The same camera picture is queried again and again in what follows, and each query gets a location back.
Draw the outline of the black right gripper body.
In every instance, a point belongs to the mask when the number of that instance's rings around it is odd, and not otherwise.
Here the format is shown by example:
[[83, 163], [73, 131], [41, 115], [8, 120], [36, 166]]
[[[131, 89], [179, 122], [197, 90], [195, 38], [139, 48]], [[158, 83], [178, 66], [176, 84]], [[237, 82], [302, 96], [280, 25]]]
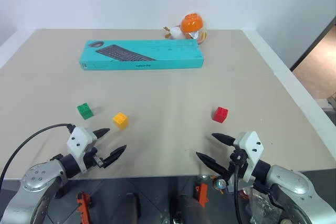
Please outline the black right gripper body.
[[248, 155], [245, 150], [235, 149], [230, 155], [229, 168], [223, 179], [228, 183], [230, 178], [237, 174], [237, 178], [243, 178], [244, 173], [247, 169], [247, 159]]

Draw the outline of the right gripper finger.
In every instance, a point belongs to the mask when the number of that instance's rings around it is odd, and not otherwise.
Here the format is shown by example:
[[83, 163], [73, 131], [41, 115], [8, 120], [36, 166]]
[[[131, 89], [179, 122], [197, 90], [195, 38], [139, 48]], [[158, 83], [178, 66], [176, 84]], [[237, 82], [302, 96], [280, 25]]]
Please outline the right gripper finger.
[[212, 133], [212, 136], [216, 138], [221, 143], [227, 145], [227, 146], [233, 146], [235, 138], [222, 134], [222, 133]]
[[224, 181], [229, 180], [228, 170], [219, 165], [213, 158], [200, 152], [196, 152], [196, 155], [209, 169], [219, 174]]

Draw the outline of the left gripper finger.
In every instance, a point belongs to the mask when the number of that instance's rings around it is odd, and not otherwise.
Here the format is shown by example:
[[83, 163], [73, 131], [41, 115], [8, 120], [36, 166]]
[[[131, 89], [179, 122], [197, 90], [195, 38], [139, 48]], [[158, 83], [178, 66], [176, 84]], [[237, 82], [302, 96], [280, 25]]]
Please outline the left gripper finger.
[[109, 131], [110, 131], [109, 128], [102, 128], [102, 129], [98, 129], [98, 130], [93, 131], [93, 134], [97, 137], [97, 139], [100, 139], [104, 135], [106, 135]]
[[123, 146], [115, 149], [113, 152], [111, 152], [110, 155], [102, 161], [103, 162], [102, 167], [107, 168], [112, 163], [114, 163], [123, 154], [126, 147], [127, 147], [127, 145], [123, 145]]

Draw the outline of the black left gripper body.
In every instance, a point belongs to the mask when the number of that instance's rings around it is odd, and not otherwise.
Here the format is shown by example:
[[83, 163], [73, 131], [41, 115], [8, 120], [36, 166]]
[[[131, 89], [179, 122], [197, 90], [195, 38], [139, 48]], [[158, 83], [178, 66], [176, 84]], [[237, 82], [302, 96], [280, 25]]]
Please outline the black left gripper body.
[[97, 156], [98, 150], [93, 147], [90, 151], [86, 152], [83, 161], [86, 169], [98, 166], [99, 168], [104, 168], [104, 161], [102, 158]]

